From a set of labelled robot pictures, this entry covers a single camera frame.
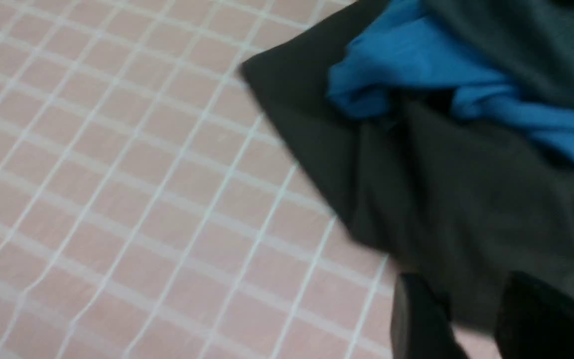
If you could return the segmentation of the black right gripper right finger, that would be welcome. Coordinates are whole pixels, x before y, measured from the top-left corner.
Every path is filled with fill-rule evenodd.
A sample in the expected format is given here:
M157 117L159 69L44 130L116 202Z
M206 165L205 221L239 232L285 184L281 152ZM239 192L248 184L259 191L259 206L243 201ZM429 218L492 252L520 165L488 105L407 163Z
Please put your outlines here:
M574 359L574 299L513 271L501 296L496 345L504 359Z

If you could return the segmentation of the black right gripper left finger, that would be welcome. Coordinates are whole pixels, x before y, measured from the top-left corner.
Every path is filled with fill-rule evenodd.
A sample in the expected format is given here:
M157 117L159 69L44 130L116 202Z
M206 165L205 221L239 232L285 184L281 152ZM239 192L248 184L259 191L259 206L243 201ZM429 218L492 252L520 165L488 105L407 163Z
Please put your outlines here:
M397 276L390 324L395 359L466 359L451 325L450 297L417 273Z

